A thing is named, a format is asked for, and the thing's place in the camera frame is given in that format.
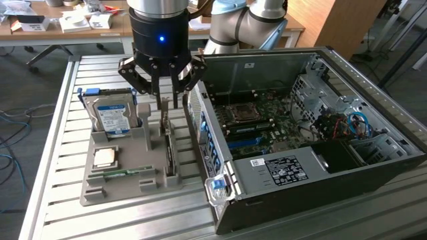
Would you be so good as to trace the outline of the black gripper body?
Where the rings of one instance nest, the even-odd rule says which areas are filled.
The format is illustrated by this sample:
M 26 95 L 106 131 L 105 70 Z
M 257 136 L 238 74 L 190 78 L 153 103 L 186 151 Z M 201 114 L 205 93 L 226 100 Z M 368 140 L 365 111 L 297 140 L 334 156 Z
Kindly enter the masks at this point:
M 133 60 L 151 74 L 151 64 L 161 76 L 168 76 L 169 65 L 181 70 L 190 61 L 188 49 L 189 11 L 182 10 L 169 18 L 142 16 L 129 8 L 134 53 Z

